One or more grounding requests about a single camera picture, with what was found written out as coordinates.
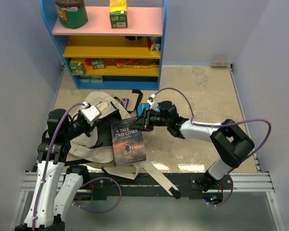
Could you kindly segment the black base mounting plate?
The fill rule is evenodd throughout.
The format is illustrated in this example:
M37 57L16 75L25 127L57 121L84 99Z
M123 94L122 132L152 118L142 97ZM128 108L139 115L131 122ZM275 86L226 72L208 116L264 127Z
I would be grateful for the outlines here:
M76 166L66 172L61 192L76 198L79 189L92 192L93 200L118 197L174 197L205 202L223 201L223 191L233 190L230 175L215 180L207 173L163 173L161 180L155 180L147 173L140 173L135 179L111 176L107 173L89 173L84 166Z

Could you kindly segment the brown green canister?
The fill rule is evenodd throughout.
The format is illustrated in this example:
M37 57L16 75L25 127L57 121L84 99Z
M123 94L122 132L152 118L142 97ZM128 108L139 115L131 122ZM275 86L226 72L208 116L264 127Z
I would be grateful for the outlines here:
M58 18L68 28L79 28L88 21L84 0L55 0Z

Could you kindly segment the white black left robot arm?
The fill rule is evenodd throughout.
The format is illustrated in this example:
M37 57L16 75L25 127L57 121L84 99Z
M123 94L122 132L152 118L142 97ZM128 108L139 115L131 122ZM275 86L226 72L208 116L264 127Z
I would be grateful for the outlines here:
M74 166L67 171L67 184L58 188L71 149L70 141L81 134L90 136L102 114L96 106L87 103L80 104L74 118L69 112L55 109L48 114L47 130L38 146L37 180L32 202L24 223L16 226L16 231L63 231L68 204L79 188L85 189L90 184L87 168Z

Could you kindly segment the orange snack bag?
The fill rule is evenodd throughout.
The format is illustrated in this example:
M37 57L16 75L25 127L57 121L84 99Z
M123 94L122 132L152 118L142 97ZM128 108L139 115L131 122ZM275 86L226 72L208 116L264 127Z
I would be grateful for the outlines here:
M115 58L112 61L119 68L129 68L129 69L151 69L159 67L159 60L156 59L122 59Z

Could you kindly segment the green orange box right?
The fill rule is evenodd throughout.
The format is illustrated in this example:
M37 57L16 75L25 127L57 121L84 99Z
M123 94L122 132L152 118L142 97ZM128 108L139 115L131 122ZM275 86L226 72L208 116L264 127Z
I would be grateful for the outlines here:
M91 65L93 69L103 69L105 68L104 58L91 58Z

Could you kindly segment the green orange box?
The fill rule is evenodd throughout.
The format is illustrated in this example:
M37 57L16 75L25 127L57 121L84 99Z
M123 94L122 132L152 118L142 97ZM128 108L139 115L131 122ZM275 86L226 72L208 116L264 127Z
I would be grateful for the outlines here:
M105 68L104 58L91 58L91 65L93 69L103 69Z
M86 74L86 65L82 62L69 63L70 71L73 75L84 75Z

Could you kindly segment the blue yellow pink shelf unit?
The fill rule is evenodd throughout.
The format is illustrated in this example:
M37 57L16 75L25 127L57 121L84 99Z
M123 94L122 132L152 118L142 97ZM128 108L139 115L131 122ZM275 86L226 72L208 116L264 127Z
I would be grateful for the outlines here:
M87 6L88 22L77 29L64 27L53 0L39 1L41 16L64 62L66 71L78 89L158 90L160 87L166 35L168 1L161 7L128 7L128 28L112 29L109 7ZM150 52L148 37L161 37L160 51ZM75 59L104 58L106 67L86 69L87 76L103 76L102 84L81 83L69 63ZM156 59L159 67L151 69L119 68L112 61L122 59Z

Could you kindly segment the light blue tissue pack right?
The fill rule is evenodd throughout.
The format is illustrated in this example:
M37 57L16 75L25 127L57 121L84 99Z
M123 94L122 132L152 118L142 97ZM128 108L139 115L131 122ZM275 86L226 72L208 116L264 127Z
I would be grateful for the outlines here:
M103 83L103 76L92 75L91 76L91 83L93 83L93 84L102 84Z

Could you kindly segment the yellow green sponge box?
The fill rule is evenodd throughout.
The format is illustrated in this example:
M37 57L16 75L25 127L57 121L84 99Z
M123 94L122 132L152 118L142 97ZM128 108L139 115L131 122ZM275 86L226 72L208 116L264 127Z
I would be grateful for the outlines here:
M111 0L109 17L112 29L128 28L127 1Z

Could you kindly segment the green orange box left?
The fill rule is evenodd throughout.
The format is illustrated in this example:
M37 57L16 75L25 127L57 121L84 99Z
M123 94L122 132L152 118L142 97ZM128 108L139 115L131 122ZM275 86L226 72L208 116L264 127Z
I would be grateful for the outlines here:
M82 62L69 63L70 71L73 75L84 75L86 74L86 65Z

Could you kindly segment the dark tale of two cities book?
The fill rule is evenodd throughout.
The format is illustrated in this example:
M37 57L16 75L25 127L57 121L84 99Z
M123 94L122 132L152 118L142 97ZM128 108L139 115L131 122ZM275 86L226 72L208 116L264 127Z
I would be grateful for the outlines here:
M131 128L137 117L111 124L112 147L116 167L133 165L146 160L142 131Z

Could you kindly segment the white label on wall base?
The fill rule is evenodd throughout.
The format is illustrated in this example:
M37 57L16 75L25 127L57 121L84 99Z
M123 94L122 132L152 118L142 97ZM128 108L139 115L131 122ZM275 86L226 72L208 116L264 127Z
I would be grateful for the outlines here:
M229 62L211 62L210 63L210 67L213 67L213 68L229 68L230 65L231 64Z

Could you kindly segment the blue dinosaur pencil case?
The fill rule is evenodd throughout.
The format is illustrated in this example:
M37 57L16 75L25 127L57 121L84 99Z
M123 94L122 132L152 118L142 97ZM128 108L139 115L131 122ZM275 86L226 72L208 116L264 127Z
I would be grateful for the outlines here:
M148 104L148 103L141 103L137 106L137 110L136 110L136 114L137 116L140 116L142 113L143 113L143 110L144 109L150 109L151 108L151 105ZM156 104L154 107L153 107L153 110L156 111L156 112L160 112L160 109L159 109L159 104Z

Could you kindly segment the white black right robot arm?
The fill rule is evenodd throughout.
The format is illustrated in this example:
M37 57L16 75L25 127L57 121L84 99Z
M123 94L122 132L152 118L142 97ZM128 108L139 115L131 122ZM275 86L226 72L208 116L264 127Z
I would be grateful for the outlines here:
M205 173L205 184L216 189L224 175L240 166L255 147L251 138L231 119L222 123L193 123L191 119L179 116L176 106L170 101L159 104L159 111L145 108L131 124L131 129L152 131L154 127L166 127L174 137L198 139L211 142L219 158Z

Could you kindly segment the cream canvas backpack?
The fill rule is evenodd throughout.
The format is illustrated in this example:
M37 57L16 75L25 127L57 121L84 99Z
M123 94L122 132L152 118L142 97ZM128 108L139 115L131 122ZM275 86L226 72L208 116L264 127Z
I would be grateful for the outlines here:
M98 166L106 164L105 167L102 167L105 173L130 180L136 179L139 172L143 169L171 196L179 199L181 194L178 188L151 162L144 159L121 167L115 162L111 123L131 118L130 113L122 104L102 91L89 93L85 102L96 106L102 115L99 117L95 128L90 132L89 137L82 134L71 140L69 153L78 158L96 163Z

